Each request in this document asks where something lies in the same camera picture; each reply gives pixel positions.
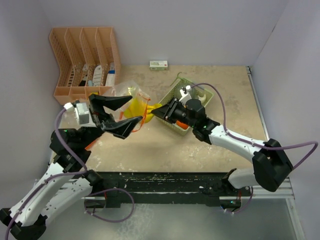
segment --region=clear plastic bag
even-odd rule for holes
[[[123,119],[128,119],[132,117],[142,116],[142,120],[138,129],[133,130],[137,132],[140,130],[144,123],[147,123],[151,120],[151,117],[148,117],[148,102],[150,101],[150,96],[146,94],[135,81],[125,81],[118,85],[112,86],[108,91],[106,91],[103,96],[107,97],[122,97],[122,96],[132,96],[132,99],[124,104],[121,108],[112,113],[116,121]]]

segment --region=yellow cloth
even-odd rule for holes
[[[130,106],[124,110],[123,115],[128,118],[133,118],[137,116],[145,116],[144,123],[148,123],[154,115],[151,114],[153,109],[157,109],[161,107],[160,103],[156,103],[155,105],[148,105],[145,101],[138,99],[137,97],[132,99]]]

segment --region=white wall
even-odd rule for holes
[[[49,161],[60,109],[50,30],[37,0],[0,0],[0,209],[21,199]],[[4,232],[0,224],[1,238]]]
[[[291,0],[253,66],[270,137],[283,145],[320,141],[320,1]],[[310,148],[286,151],[293,163]],[[319,150],[291,176],[308,240],[319,239]]]
[[[252,65],[288,0],[40,0],[53,26],[114,26],[124,64]]]

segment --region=beige countertop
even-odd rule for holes
[[[147,65],[122,66],[121,82],[134,80],[150,95],[150,104],[154,104],[166,95],[179,72],[183,78],[217,87],[225,102],[228,129],[265,139],[245,66],[172,65],[168,71],[150,71]],[[216,94],[206,113],[209,118],[223,122],[222,106]],[[64,116],[61,127],[74,128],[74,123],[72,117]],[[233,152],[200,142],[191,130],[185,136],[175,133],[156,117],[125,140],[104,133],[90,150],[86,164],[89,169],[101,172],[228,172],[251,165]]]

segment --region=green basket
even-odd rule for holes
[[[172,98],[177,98],[180,99],[181,95],[180,95],[180,89],[187,86],[187,85],[194,85],[195,83],[187,80],[185,78],[179,77],[180,72],[178,73],[178,75],[176,76],[175,80],[173,81],[172,84],[174,84],[176,82],[176,80],[179,80],[171,89],[170,91],[161,99],[161,101],[159,102],[162,105],[166,105]],[[206,95],[206,99],[204,101],[204,103],[202,104],[204,107],[206,107],[208,105],[208,103],[210,102],[210,100],[213,98],[214,94],[210,91],[208,91],[205,88],[202,88],[200,86],[196,86],[192,88],[192,91],[190,93],[191,97],[194,99],[197,96],[201,96],[203,97],[204,94]],[[187,132],[189,131],[190,127],[188,127],[187,129],[183,129],[181,127],[179,127],[176,124],[171,124],[159,117],[157,117],[156,119],[158,119],[160,122],[164,123],[165,125],[167,125],[169,128],[171,128],[172,130],[174,130],[175,132],[177,132],[178,134],[184,136],[187,134]]]

